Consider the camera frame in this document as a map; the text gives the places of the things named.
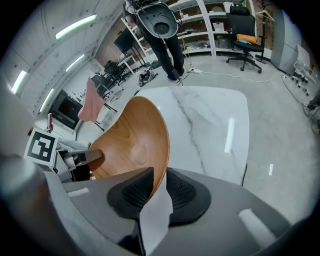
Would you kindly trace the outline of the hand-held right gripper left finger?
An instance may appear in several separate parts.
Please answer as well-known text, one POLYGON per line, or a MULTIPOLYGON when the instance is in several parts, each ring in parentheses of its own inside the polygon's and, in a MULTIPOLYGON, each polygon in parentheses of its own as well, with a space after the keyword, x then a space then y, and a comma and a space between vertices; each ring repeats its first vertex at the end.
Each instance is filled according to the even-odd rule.
POLYGON ((146 254, 140 213, 154 188, 154 169, 63 183, 46 173, 50 198, 63 226, 88 256, 146 254))

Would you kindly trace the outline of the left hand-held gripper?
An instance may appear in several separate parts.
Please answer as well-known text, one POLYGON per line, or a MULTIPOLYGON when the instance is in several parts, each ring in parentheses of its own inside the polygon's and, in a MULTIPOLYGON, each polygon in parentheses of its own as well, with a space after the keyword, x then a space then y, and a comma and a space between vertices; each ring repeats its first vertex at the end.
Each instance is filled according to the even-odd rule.
POLYGON ((23 158, 44 166, 62 182, 86 181, 88 163, 103 157, 99 149, 88 150, 86 145, 56 137, 47 130, 31 128, 28 136, 23 158))

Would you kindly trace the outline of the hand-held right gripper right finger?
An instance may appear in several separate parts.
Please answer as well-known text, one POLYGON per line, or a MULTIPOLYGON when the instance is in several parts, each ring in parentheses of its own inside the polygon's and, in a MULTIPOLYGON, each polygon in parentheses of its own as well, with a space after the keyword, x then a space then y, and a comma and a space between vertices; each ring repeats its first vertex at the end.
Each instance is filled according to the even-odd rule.
POLYGON ((290 223, 241 185, 168 168, 173 212, 155 256, 253 256, 272 245, 290 223))

